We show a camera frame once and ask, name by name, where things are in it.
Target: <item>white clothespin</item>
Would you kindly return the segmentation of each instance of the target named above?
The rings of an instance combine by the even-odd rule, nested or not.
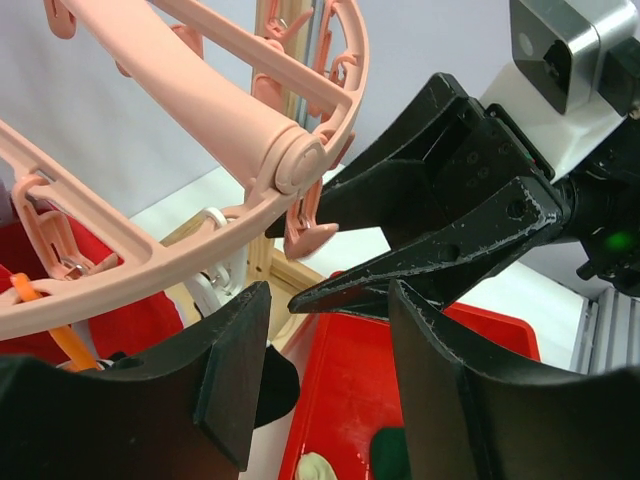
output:
[[[217,208],[208,208],[204,213],[216,222],[218,228],[228,223]],[[249,248],[245,245],[230,257],[208,268],[204,274],[199,273],[184,282],[204,317],[219,310],[244,289],[248,259]]]

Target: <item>red plastic container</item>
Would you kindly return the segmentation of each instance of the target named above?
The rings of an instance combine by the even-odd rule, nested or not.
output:
[[[522,320],[466,305],[454,320],[516,353],[540,360]],[[371,480],[369,444],[383,427],[402,426],[389,324],[320,315],[278,480],[293,480],[301,455],[326,458],[339,479]]]

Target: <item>wooden post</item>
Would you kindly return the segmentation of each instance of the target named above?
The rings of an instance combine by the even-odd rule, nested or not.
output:
[[[278,2],[278,19],[284,24],[291,25],[300,14],[311,8],[312,0],[279,0]],[[256,35],[264,36],[265,22],[270,20],[267,18],[271,0],[256,0]],[[300,29],[295,38],[284,45],[285,52],[298,61],[305,60],[307,37],[309,35],[309,24]],[[296,108],[298,105],[298,96],[290,91],[283,90],[285,111],[283,112],[289,118],[295,118]],[[271,271],[271,263],[273,261],[273,250],[275,241],[266,238],[264,235],[259,236],[249,243],[249,261],[247,268],[248,275],[253,280],[266,280],[269,278]]]

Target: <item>pink plastic frame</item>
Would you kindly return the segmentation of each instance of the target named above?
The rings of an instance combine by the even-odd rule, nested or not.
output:
[[[6,291],[0,295],[0,340],[49,330],[135,302],[194,275],[254,239],[316,183],[343,150],[368,73],[368,39],[355,0],[333,2],[347,51],[356,59],[355,64],[345,65],[344,87],[196,0],[153,2],[330,114],[311,134],[208,66],[146,0],[53,1],[57,11],[67,15],[53,19],[54,33],[56,20],[63,33],[59,36],[64,38],[73,36],[76,20],[87,28],[245,187],[246,196],[244,204],[223,211],[227,218],[235,219],[227,226],[216,230],[213,222],[205,222],[194,235],[164,247],[0,122],[0,157],[14,168],[16,180],[41,173],[51,179],[46,185],[31,187],[28,194],[58,205],[124,260],[121,266],[73,281],[36,280],[34,288],[50,295],[37,302],[19,304],[15,290]],[[323,145],[321,138],[330,140]]]

